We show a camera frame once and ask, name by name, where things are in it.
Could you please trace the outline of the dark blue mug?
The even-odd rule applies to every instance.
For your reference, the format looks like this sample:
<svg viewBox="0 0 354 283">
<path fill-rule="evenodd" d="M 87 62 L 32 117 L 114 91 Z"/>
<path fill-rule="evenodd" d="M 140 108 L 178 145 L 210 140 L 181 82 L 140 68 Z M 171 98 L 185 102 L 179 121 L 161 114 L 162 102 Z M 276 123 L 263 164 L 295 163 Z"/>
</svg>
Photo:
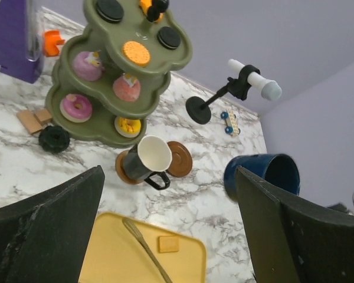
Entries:
<svg viewBox="0 0 354 283">
<path fill-rule="evenodd" d="M 300 174 L 295 161 L 287 154 L 254 154 L 237 156 L 224 170 L 224 189 L 227 196 L 237 201 L 235 171 L 242 166 L 268 183 L 294 195 L 300 194 Z"/>
</svg>

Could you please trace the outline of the yellow serving tray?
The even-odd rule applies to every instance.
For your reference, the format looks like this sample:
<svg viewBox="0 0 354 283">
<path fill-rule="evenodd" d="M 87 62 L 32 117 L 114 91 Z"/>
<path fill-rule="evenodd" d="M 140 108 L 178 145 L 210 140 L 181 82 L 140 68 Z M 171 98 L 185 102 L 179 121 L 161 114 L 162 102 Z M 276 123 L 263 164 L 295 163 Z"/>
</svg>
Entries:
<svg viewBox="0 0 354 283">
<path fill-rule="evenodd" d="M 122 218 L 122 215 L 113 212 L 104 212 L 96 217 L 80 272 L 80 282 L 164 281 L 147 252 L 124 227 Z M 134 223 L 172 282 L 206 281 L 207 254 L 200 240 L 139 220 Z M 179 250 L 159 253 L 161 236 L 176 237 Z"/>
</svg>

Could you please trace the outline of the black patterned sandwich cookie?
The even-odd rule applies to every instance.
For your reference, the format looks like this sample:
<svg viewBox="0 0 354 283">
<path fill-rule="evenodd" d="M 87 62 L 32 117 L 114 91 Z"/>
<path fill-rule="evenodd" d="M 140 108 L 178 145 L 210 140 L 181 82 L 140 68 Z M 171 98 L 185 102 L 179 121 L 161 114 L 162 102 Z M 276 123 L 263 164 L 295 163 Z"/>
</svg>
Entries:
<svg viewBox="0 0 354 283">
<path fill-rule="evenodd" d="M 97 13 L 107 22 L 119 23 L 124 17 L 124 9 L 117 0 L 97 0 Z"/>
</svg>

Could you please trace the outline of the orange fish cookie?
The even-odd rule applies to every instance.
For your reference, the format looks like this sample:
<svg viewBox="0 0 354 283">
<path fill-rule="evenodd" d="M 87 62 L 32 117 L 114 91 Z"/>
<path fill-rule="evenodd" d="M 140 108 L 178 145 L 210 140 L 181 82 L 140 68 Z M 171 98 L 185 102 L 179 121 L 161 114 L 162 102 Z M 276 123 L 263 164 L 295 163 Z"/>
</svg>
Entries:
<svg viewBox="0 0 354 283">
<path fill-rule="evenodd" d="M 163 18 L 163 13 L 165 12 L 164 7 L 168 7 L 168 1 L 147 1 L 140 0 L 139 7 L 141 8 L 144 16 L 150 22 L 160 22 Z"/>
</svg>

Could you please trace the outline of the black lamp white bulb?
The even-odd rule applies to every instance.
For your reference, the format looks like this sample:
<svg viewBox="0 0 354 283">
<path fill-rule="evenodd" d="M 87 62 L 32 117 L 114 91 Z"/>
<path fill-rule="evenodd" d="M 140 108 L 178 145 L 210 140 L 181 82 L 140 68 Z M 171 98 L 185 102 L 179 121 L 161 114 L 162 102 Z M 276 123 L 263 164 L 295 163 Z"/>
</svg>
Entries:
<svg viewBox="0 0 354 283">
<path fill-rule="evenodd" d="M 256 88 L 262 98 L 275 101 L 282 95 L 282 89 L 274 80 L 269 80 L 261 75 L 258 68 L 253 65 L 244 65 L 243 63 L 230 59 L 228 66 L 238 73 L 237 78 L 228 77 L 227 84 L 221 87 L 210 99 L 204 101 L 198 96 L 192 96 L 187 99 L 185 107 L 189 117 L 198 124 L 207 124 L 211 119 L 211 111 L 209 105 L 215 100 L 226 94 L 244 101 L 247 99 L 250 88 Z"/>
</svg>

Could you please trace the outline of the yellow frosted donut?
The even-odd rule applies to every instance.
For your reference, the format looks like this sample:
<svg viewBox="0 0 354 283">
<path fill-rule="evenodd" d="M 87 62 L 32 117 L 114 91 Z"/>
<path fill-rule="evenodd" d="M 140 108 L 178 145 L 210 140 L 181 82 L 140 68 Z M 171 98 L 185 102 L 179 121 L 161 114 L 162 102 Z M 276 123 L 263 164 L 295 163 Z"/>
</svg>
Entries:
<svg viewBox="0 0 354 283">
<path fill-rule="evenodd" d="M 142 124 L 139 119 L 132 120 L 116 117 L 114 120 L 114 127 L 120 135 L 127 138 L 134 138 L 140 134 Z"/>
</svg>

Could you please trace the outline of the metal serving tongs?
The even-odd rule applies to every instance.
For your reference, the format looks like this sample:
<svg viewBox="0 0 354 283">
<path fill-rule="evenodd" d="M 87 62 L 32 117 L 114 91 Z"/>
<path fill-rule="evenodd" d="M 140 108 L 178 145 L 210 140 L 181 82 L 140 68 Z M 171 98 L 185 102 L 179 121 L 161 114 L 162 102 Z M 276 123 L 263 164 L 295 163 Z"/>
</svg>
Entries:
<svg viewBox="0 0 354 283">
<path fill-rule="evenodd" d="M 166 283 L 172 283 L 171 278 L 169 275 L 166 273 L 162 265 L 159 263 L 151 249 L 149 248 L 148 244 L 146 243 L 142 233 L 140 230 L 136 227 L 135 223 L 129 219 L 129 218 L 123 218 L 122 219 L 123 225 L 126 227 L 126 229 L 134 236 L 134 238 L 138 241 L 138 243 L 141 244 L 143 249 L 146 251 L 146 253 L 149 255 L 150 259 L 153 261 L 153 263 L 156 265 L 157 269 L 159 270 L 161 276 L 165 280 Z"/>
</svg>

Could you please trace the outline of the green tiered cake stand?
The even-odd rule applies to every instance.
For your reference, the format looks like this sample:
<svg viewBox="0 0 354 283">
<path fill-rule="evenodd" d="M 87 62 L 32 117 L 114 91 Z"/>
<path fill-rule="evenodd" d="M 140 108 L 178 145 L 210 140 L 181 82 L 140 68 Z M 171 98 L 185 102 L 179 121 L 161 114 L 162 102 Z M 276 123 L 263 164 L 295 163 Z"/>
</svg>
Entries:
<svg viewBox="0 0 354 283">
<path fill-rule="evenodd" d="M 146 118 L 159 104 L 160 95 L 168 88 L 171 72 L 181 70 L 192 58 L 192 44 L 171 11 L 165 7 L 160 22 L 150 22 L 144 16 L 139 1 L 118 1 L 124 9 L 119 23 L 105 21 L 96 11 L 96 1 L 84 1 L 83 11 L 87 26 L 83 33 L 68 40 L 61 51 L 53 72 L 53 86 L 45 105 L 53 123 L 69 132 L 77 140 L 98 141 L 114 148 L 126 148 L 135 144 L 146 131 Z M 162 27 L 173 28 L 181 38 L 175 50 L 163 47 L 157 33 Z M 125 42 L 136 41 L 150 52 L 150 62 L 140 67 L 130 62 L 122 53 Z M 73 70 L 73 59 L 82 51 L 100 51 L 99 57 L 105 71 L 96 81 L 86 81 Z M 123 74 L 135 76 L 141 85 L 135 102 L 119 99 L 113 92 L 113 83 Z M 60 111 L 60 103 L 68 94 L 81 94 L 89 99 L 93 112 L 84 123 L 67 120 Z M 140 134 L 134 138 L 120 135 L 114 127 L 116 117 L 139 119 Z"/>
</svg>

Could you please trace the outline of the pink frosted donut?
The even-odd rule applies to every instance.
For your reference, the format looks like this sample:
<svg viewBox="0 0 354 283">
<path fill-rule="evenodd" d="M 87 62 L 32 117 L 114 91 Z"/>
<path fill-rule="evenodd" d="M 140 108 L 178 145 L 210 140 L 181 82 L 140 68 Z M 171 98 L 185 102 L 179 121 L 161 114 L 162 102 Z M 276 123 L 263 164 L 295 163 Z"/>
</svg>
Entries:
<svg viewBox="0 0 354 283">
<path fill-rule="evenodd" d="M 81 94 L 68 94 L 60 103 L 61 114 L 73 123 L 84 123 L 91 118 L 93 107 Z"/>
</svg>

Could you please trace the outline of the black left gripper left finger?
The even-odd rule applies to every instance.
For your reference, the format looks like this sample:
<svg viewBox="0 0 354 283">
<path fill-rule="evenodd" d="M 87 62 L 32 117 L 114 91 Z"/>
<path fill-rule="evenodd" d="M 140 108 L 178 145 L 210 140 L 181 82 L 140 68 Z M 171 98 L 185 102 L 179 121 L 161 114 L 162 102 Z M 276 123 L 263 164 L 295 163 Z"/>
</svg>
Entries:
<svg viewBox="0 0 354 283">
<path fill-rule="evenodd" d="M 101 166 L 0 208 L 0 282 L 77 282 L 99 207 Z"/>
</svg>

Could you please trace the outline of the pink snowball cake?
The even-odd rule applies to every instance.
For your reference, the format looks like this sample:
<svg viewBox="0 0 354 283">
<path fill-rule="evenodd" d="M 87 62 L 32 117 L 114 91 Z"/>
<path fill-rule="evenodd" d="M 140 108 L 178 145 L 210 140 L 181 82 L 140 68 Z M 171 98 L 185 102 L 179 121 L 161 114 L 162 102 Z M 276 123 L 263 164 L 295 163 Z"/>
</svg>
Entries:
<svg viewBox="0 0 354 283">
<path fill-rule="evenodd" d="M 135 102 L 140 95 L 141 85 L 139 80 L 130 74 L 123 74 L 113 83 L 113 92 L 121 100 Z"/>
</svg>

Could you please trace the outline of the purple snowball cake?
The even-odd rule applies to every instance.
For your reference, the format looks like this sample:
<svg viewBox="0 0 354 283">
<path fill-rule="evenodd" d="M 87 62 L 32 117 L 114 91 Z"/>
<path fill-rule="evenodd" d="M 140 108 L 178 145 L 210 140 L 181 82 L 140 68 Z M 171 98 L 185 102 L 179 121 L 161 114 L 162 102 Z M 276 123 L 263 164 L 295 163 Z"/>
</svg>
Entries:
<svg viewBox="0 0 354 283">
<path fill-rule="evenodd" d="M 105 71 L 99 57 L 100 51 L 82 51 L 73 59 L 73 70 L 76 75 L 86 81 L 96 81 Z"/>
</svg>

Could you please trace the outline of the black cream mug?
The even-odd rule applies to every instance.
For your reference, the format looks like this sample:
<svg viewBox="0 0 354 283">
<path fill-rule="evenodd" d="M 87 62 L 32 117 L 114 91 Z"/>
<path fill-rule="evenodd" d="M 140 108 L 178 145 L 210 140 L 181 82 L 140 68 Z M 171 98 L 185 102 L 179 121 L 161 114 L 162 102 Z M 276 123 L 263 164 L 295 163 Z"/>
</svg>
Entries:
<svg viewBox="0 0 354 283">
<path fill-rule="evenodd" d="M 131 181 L 145 181 L 156 190 L 165 190 L 171 181 L 166 170 L 172 163 L 172 152 L 158 136 L 144 136 L 122 160 L 124 175 Z"/>
</svg>

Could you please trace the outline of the round orange biscuit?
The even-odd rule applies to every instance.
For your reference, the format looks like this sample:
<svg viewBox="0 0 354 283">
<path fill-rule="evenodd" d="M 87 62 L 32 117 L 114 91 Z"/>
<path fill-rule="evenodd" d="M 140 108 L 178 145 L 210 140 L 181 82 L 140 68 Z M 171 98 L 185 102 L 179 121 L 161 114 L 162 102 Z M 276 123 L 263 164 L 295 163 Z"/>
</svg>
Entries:
<svg viewBox="0 0 354 283">
<path fill-rule="evenodd" d="M 136 41 L 125 42 L 122 46 L 122 53 L 130 62 L 140 67 L 147 66 L 151 59 L 149 50 Z"/>
</svg>

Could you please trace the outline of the dark wooden coaster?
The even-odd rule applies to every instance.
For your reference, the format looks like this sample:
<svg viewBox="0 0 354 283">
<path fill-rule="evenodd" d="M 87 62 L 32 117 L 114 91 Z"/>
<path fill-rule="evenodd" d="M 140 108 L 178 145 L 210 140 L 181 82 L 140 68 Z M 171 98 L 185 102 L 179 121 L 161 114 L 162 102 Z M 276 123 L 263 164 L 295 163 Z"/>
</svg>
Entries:
<svg viewBox="0 0 354 283">
<path fill-rule="evenodd" d="M 172 163 L 166 170 L 174 177 L 185 177 L 192 170 L 192 156 L 190 151 L 178 141 L 167 142 L 172 152 Z"/>
</svg>

